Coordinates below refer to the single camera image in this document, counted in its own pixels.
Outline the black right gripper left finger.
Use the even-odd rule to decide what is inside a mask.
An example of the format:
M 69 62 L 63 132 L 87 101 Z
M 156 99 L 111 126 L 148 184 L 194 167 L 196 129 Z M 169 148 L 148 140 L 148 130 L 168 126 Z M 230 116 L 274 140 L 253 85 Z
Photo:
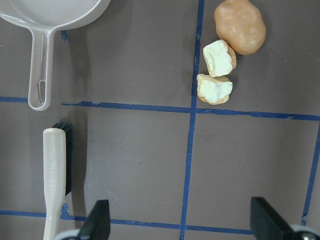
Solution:
M 79 240 L 108 240 L 111 232 L 109 201 L 98 200 L 79 230 Z

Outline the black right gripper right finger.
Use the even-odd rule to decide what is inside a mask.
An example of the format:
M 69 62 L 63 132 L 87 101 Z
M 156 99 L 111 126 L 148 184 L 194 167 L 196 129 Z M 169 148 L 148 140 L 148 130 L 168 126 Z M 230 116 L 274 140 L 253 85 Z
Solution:
M 263 198 L 250 201 L 250 230 L 256 240 L 294 240 L 295 232 Z

